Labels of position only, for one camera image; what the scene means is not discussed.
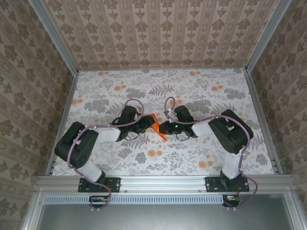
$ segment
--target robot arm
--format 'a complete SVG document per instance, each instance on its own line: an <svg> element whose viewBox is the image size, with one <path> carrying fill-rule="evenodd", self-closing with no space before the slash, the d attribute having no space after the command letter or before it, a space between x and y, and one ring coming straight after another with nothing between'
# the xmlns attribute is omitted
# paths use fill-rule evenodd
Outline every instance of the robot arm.
<svg viewBox="0 0 307 230"><path fill-rule="evenodd" d="M240 175L241 151L248 143L247 135L241 126L247 131L249 139L254 136L251 128L229 109L215 119L200 122L194 121L184 105L175 108L174 112L181 124L166 121L159 126L159 131L163 134L184 132L191 138L214 133L223 148L229 152L225 155L224 166L221 171L221 182L226 189L229 188L231 180Z"/></svg>
<svg viewBox="0 0 307 230"><path fill-rule="evenodd" d="M85 130L71 152L69 163L72 168L75 168L93 182L105 184L106 174L92 161L89 161L93 147L97 142L121 141L127 137L129 132L144 133L147 128L155 123L154 118L150 115L139 117L138 122L134 123L136 115L140 116L141 114L137 113L136 108L127 105L120 117L116 118L110 125L95 126ZM84 129L86 129L85 125L74 122L56 145L55 154L68 162L70 149L79 133Z"/></svg>

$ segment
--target orange object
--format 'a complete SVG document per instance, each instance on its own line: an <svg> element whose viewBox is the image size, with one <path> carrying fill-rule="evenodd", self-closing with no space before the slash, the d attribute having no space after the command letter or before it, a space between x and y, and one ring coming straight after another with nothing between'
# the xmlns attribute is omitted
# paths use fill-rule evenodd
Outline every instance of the orange object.
<svg viewBox="0 0 307 230"><path fill-rule="evenodd" d="M153 126L151 128L153 128L154 131L156 131L156 133L163 138L163 140L167 141L167 139L165 138L163 133L159 133L159 122L157 117L155 116L155 114L149 114L150 116L152 116L155 120L155 123L153 124Z"/></svg>

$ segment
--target patterned wall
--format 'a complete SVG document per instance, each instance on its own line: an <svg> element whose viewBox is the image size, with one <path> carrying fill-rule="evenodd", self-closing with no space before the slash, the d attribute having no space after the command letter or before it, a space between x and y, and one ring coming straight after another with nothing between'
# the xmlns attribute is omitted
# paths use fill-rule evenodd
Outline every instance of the patterned wall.
<svg viewBox="0 0 307 230"><path fill-rule="evenodd" d="M18 229L45 174L72 76L29 3L0 1L0 229Z"/></svg>
<svg viewBox="0 0 307 230"><path fill-rule="evenodd" d="M307 213L307 1L293 0L252 72L285 173Z"/></svg>
<svg viewBox="0 0 307 230"><path fill-rule="evenodd" d="M81 69L243 66L277 0L43 0Z"/></svg>

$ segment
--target perforated metal strip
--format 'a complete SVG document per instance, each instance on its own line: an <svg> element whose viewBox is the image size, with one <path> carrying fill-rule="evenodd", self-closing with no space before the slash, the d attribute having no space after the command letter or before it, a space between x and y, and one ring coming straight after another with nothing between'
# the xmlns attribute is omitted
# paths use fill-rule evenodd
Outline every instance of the perforated metal strip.
<svg viewBox="0 0 307 230"><path fill-rule="evenodd" d="M44 205L89 204L89 195L47 195ZM223 195L112 195L110 204L222 204Z"/></svg>

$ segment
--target floral patterned floor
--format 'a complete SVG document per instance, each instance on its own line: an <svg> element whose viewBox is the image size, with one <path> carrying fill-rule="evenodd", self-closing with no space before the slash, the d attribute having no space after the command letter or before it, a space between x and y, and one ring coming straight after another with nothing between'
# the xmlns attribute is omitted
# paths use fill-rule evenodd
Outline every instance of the floral patterned floor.
<svg viewBox="0 0 307 230"><path fill-rule="evenodd" d="M241 69L80 72L66 129L74 121L86 125L110 123L120 115L129 98L141 100L145 115L155 113L162 123L166 120L163 110L168 96L176 98L176 105L185 105L194 119L232 109L254 131L254 138L244 156L243 172L273 174ZM139 106L137 102L130 105ZM90 159L107 175L219 174L227 152L215 135L190 138L184 142L175 136L166 137L167 141L164 141L150 129L132 141L96 143ZM75 175L75 172L57 158L53 175Z"/></svg>

